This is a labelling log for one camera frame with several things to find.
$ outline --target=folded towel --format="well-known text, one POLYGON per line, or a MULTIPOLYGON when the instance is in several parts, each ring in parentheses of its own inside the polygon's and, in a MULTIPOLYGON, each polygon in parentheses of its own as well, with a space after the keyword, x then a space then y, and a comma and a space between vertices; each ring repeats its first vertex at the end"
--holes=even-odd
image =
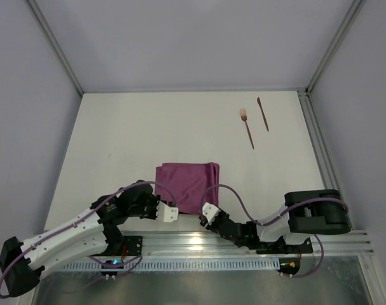
MULTIPOLYGON (((210 186, 219 184, 219 165, 217 163, 164 163, 156 167, 156 182, 167 186, 177 199, 179 211, 187 214, 199 214, 201 198, 210 186)), ((155 194, 162 200, 172 201, 170 195, 160 186, 155 187, 155 194)), ((218 206, 218 188, 215 187, 205 197, 205 202, 218 206)))

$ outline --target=fork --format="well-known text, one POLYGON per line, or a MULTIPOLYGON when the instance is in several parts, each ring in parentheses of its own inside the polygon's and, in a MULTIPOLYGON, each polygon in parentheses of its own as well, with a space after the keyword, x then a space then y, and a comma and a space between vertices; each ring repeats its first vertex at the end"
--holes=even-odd
POLYGON ((244 121, 244 123, 245 123, 246 131, 248 132, 248 136, 249 136, 249 140, 251 141, 252 149, 255 149, 254 142, 252 141, 251 131, 249 130, 248 123, 247 123, 248 117, 246 115, 245 108, 241 109, 241 120, 244 121))

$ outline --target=metal frame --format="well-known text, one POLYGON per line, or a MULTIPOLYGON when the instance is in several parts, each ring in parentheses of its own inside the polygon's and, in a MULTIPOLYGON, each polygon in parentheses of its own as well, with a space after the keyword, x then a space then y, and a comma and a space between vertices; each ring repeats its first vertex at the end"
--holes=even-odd
POLYGON ((376 256, 358 256, 373 304, 386 305, 386 282, 376 256))
MULTIPOLYGON (((143 236, 142 255, 150 258, 220 258, 259 257, 255 250, 237 248, 230 241, 212 232, 126 232, 143 236)), ((373 248, 365 231, 351 231, 344 235, 320 236, 327 256, 373 255, 373 248)), ((312 237, 315 249, 320 252, 317 240, 312 237)), ((295 255, 261 255, 261 257, 290 257, 295 255)))
POLYGON ((72 84, 76 88, 78 95, 80 97, 83 97, 84 90, 82 89, 74 71, 71 68, 71 65, 65 57, 63 50, 61 49, 59 42, 57 41, 56 37, 54 36, 52 30, 50 29, 50 26, 48 25, 45 16, 41 12, 38 4, 35 0, 24 0, 29 7, 29 10, 32 13, 32 16, 38 23, 40 29, 42 30, 43 34, 45 35, 46 40, 49 42, 54 54, 57 56, 57 59, 61 63, 61 66, 67 73, 69 79, 71 80, 72 84))
POLYGON ((354 2, 351 4, 351 6, 348 9, 347 13, 345 14, 343 20, 341 21, 340 26, 338 27, 333 38, 331 39, 330 44, 328 45, 326 52, 324 52, 324 55, 321 58, 321 61, 319 62, 319 65, 317 66, 317 68, 312 76, 312 79, 310 80, 310 84, 308 85, 307 90, 306 90, 307 93, 311 93, 313 91, 315 85, 320 80, 324 71, 327 69, 330 61, 335 56, 338 48, 342 44, 345 36, 347 35, 349 29, 351 28, 353 22, 355 21, 359 12, 361 11, 362 7, 364 6, 365 1, 366 0, 354 0, 354 2))
POLYGON ((298 91, 298 96, 324 187, 326 189, 337 189, 340 191, 340 185, 336 178, 333 163, 329 157, 319 122, 317 121, 313 103, 306 91, 298 91))

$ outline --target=purple cable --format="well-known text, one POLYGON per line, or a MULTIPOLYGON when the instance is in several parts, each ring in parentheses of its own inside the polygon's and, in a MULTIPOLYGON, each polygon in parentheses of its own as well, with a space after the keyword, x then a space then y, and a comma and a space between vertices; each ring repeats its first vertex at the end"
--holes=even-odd
MULTIPOLYGON (((132 271, 133 271, 133 270, 141 263, 143 257, 140 256, 140 255, 138 255, 138 256, 136 256, 136 257, 134 257, 134 258, 132 258, 132 259, 130 259, 130 260, 124 262, 123 264, 120 264, 120 265, 119 265, 119 264, 114 265, 114 266, 117 266, 117 267, 118 267, 118 266, 124 266, 125 264, 128 264, 128 263, 134 261, 136 258, 139 258, 139 260, 136 262, 136 264, 134 264, 134 265, 133 265, 131 268, 129 268, 128 270, 126 270, 126 271, 120 273, 119 275, 117 275, 116 278, 121 278, 122 276, 125 276, 125 275, 128 275, 129 273, 131 273, 131 272, 132 272, 132 271)), ((101 262, 101 261, 99 261, 99 260, 97 260, 97 259, 94 259, 94 260, 96 260, 96 261, 97 261, 99 264, 101 264, 101 265, 105 264, 105 263, 103 263, 103 262, 101 262)), ((56 292, 61 293, 61 294, 76 294, 76 293, 78 293, 78 292, 81 292, 81 291, 84 290, 84 289, 87 289, 89 286, 92 286, 93 284, 102 281, 102 280, 105 280, 105 277, 103 277, 103 276, 98 276, 97 278, 94 278, 90 283, 88 283, 88 284, 82 286, 81 288, 76 289, 76 290, 70 290, 70 291, 67 291, 67 290, 58 290, 58 289, 52 288, 52 285, 53 285, 53 281, 52 281, 52 282, 50 282, 49 286, 47 287, 46 291, 44 292, 44 294, 43 294, 43 296, 42 296, 42 298, 41 298, 39 304, 40 304, 40 305, 43 305, 43 303, 44 303, 44 301, 45 301, 45 299, 46 299, 46 295, 47 295, 47 293, 48 293, 50 290, 56 291, 56 292)))
MULTIPOLYGON (((100 264, 101 266, 104 266, 104 267, 107 267, 107 268, 110 268, 111 265, 114 265, 114 264, 106 264, 106 263, 101 262, 101 261, 98 260, 98 259, 94 259, 93 257, 90 257, 90 256, 89 256, 89 258, 91 258, 91 259, 93 259, 94 261, 98 262, 98 264, 100 264)), ((118 275, 116 275, 116 278, 121 278, 122 276, 125 276, 125 275, 128 275, 129 273, 131 273, 131 272, 132 272, 132 271, 133 271, 133 270, 141 263, 142 258, 143 258, 143 256, 138 255, 138 256, 135 256, 135 257, 133 257, 132 259, 130 259, 130 260, 124 262, 123 264, 115 264, 114 266, 116 266, 116 267, 118 268, 118 267, 125 266, 125 265, 129 264, 130 262, 133 262, 133 261, 136 260, 136 259, 139 259, 139 260, 136 262, 136 264, 134 264, 131 268, 129 268, 128 270, 126 270, 126 271, 124 271, 124 272, 121 272, 121 273, 119 273, 118 275)), ((57 292, 60 292, 60 293, 62 293, 62 294, 76 294, 77 292, 80 292, 80 291, 82 291, 82 290, 88 288, 89 286, 91 286, 91 285, 93 285, 93 284, 95 284, 95 283, 98 283, 99 281, 104 280, 104 279, 105 279, 105 277, 99 276, 98 278, 92 280, 90 283, 88 283, 88 284, 86 284, 85 286, 83 286, 83 287, 81 287, 81 288, 79 288, 79 289, 76 289, 76 290, 68 290, 68 291, 67 291, 67 290, 55 290, 55 289, 53 289, 53 290, 54 290, 54 291, 57 291, 57 292)))
POLYGON ((321 242, 320 238, 317 235, 314 235, 314 237, 319 242, 319 245, 321 248, 321 256, 320 256, 320 261, 319 261, 318 265, 309 273, 306 273, 304 275, 303 274, 302 275, 292 275, 291 278, 306 278, 307 276, 313 275, 314 273, 318 272, 318 270, 321 268, 322 263, 324 262, 324 248, 322 246, 322 242, 321 242))
POLYGON ((204 195, 202 196, 202 199, 201 199, 201 209, 200 209, 200 214, 202 216, 202 209, 203 209, 203 206, 204 206, 204 200, 205 200, 205 195, 207 195, 207 193, 215 188, 215 187, 224 187, 226 189, 229 189, 231 192, 234 193, 234 195, 237 197, 239 203, 241 204, 241 207, 242 209, 244 210, 246 216, 252 221, 254 222, 255 224, 259 225, 259 226, 262 226, 262 227, 265 227, 265 226, 270 226, 271 224, 274 224, 275 222, 277 222, 280 218, 282 218, 283 215, 289 213, 291 210, 294 210, 295 208, 298 208, 298 207, 301 207, 303 205, 309 205, 311 203, 316 203, 316 202, 320 202, 320 201, 330 201, 330 202, 335 202, 335 203, 338 203, 340 205, 343 206, 344 210, 345 210, 345 213, 348 213, 348 206, 345 204, 344 201, 342 200, 339 200, 339 199, 335 199, 335 198, 313 198, 313 199, 309 199, 309 200, 305 200, 305 201, 302 201, 302 202, 297 202, 295 203, 294 205, 288 207, 287 209, 285 209, 284 211, 282 211, 282 213, 279 214, 279 216, 276 216, 276 218, 272 219, 271 221, 269 222, 266 222, 266 223, 261 223, 260 221, 254 219, 248 212, 248 210, 246 209, 245 205, 244 205, 244 202, 242 201, 241 197, 239 196, 239 194, 236 192, 236 190, 234 190, 232 187, 230 186, 226 186, 225 184, 215 184, 213 186, 210 186, 205 192, 204 192, 204 195))
POLYGON ((41 243, 45 242, 46 240, 49 240, 50 238, 53 238, 54 236, 56 235, 59 235, 65 231, 67 231, 68 229, 72 228, 72 227, 75 227, 77 226, 79 223, 81 223, 82 221, 86 220, 87 218, 89 218, 91 215, 93 215, 97 210, 99 210, 100 208, 102 208, 109 200, 111 200, 112 198, 114 198, 117 194, 120 194, 128 189, 131 189, 133 187, 137 187, 137 186, 144 186, 146 184, 154 184, 156 186, 160 186, 162 188, 164 188, 164 190, 166 190, 170 195, 171 197, 173 198, 173 201, 174 203, 176 204, 176 197, 173 195, 173 193, 167 188, 167 186, 164 186, 163 184, 159 183, 159 182, 155 182, 155 181, 143 181, 143 182, 136 182, 135 184, 131 184, 129 186, 125 186, 121 189, 119 189, 118 191, 116 191, 115 193, 109 195, 104 201, 102 201, 96 208, 94 208, 93 210, 91 210, 88 214, 86 214, 84 217, 78 219, 76 222, 74 222, 73 224, 69 224, 68 226, 66 227, 63 227, 62 229, 59 229, 58 231, 55 231, 54 233, 44 237, 44 238, 41 238, 39 241, 35 242, 33 245, 31 245, 29 248, 27 248, 26 250, 24 250, 21 254, 19 254, 10 264, 8 267, 6 267, 6 269, 4 270, 4 272, 2 273, 1 277, 0 277, 0 299, 7 299, 9 298, 10 296, 9 295, 3 295, 1 293, 1 286, 2 286, 2 282, 4 281, 4 278, 6 277, 6 275, 9 273, 10 269, 21 259, 23 258, 26 254, 28 254, 30 251, 34 250, 38 245, 40 245, 41 243))
POLYGON ((123 266, 126 266, 127 264, 129 264, 130 262, 133 262, 134 260, 140 258, 141 256, 138 255, 138 256, 135 256, 129 260, 127 260, 126 262, 123 262, 122 264, 107 264, 105 262, 102 262, 100 261, 99 259, 96 259, 94 256, 88 256, 89 259, 93 260, 94 262, 97 262, 98 264, 100 264, 101 266, 104 266, 105 268, 113 268, 113 269, 116 269, 116 268, 120 268, 120 267, 123 267, 123 266))

